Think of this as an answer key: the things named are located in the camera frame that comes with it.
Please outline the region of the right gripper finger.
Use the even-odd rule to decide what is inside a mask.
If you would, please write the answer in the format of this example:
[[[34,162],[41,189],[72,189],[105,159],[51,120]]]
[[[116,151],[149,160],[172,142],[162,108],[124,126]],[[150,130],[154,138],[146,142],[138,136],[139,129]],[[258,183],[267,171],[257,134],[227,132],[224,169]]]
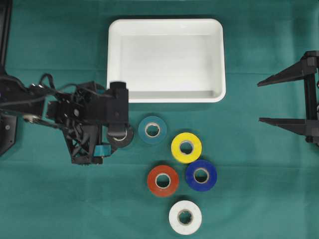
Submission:
[[[297,80],[303,80],[306,76],[312,74],[312,59],[301,59],[299,62],[293,64],[292,66],[286,68],[278,74],[268,77],[257,84],[258,87],[278,84],[284,82],[291,82]]]
[[[260,122],[277,126],[293,133],[307,136],[307,126],[305,119],[274,119],[274,118],[259,118]]]

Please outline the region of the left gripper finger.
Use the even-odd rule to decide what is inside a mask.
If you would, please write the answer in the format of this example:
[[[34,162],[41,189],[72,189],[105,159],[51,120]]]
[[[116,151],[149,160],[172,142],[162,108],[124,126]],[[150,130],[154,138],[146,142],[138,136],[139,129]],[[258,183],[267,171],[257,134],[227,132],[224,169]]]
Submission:
[[[102,85],[96,84],[96,92],[99,95],[107,95],[107,91],[105,89],[105,87],[103,87]]]
[[[96,145],[94,149],[94,157],[107,157],[111,155],[110,145]]]

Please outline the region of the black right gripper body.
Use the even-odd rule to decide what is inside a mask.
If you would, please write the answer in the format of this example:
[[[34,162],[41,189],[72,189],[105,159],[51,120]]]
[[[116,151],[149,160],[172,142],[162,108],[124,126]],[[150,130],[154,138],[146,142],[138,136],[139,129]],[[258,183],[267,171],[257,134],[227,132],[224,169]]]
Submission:
[[[319,123],[317,95],[316,95],[316,81],[315,75],[319,68],[319,52],[307,51],[303,57],[303,77],[305,89],[305,105],[306,105],[306,127],[307,136],[306,142],[319,145]]]

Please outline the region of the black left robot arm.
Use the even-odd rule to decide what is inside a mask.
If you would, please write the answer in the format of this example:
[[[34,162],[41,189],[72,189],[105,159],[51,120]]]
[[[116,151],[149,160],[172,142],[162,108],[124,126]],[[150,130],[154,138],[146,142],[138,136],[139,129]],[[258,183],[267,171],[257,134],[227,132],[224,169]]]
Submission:
[[[17,118],[62,132],[73,164],[101,164],[116,147],[102,140],[108,126],[99,106],[112,99],[95,82],[67,84],[56,88],[53,77],[44,74],[37,85],[26,87],[19,79],[0,77],[0,153],[6,153],[16,138]]]

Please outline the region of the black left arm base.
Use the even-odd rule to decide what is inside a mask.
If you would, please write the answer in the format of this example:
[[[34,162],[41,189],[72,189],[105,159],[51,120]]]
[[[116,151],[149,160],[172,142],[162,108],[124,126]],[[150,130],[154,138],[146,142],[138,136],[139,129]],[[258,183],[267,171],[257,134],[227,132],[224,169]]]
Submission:
[[[4,155],[16,142],[17,116],[0,113],[0,155]]]

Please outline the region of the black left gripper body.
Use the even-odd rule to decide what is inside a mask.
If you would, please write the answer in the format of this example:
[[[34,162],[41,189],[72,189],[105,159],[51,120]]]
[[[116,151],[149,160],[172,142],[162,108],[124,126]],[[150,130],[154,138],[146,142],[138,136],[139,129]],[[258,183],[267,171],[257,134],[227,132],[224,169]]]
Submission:
[[[104,157],[94,157],[102,142],[102,126],[89,123],[86,107],[94,99],[96,83],[76,86],[73,93],[59,93],[47,105],[47,118],[60,127],[73,164],[102,164]]]

